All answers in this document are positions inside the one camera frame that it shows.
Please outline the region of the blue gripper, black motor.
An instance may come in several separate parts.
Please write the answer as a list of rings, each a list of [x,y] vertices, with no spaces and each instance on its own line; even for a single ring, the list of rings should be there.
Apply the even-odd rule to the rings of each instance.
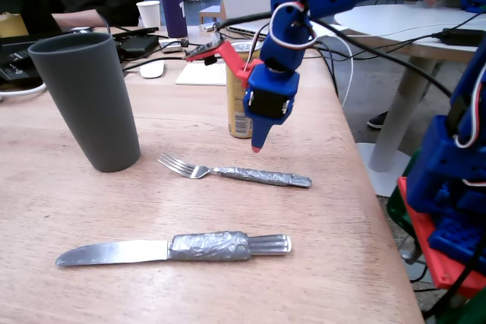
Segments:
[[[295,71],[277,72],[258,64],[248,78],[243,106],[253,121],[251,148],[259,153],[274,125],[283,124],[292,113],[300,75]]]

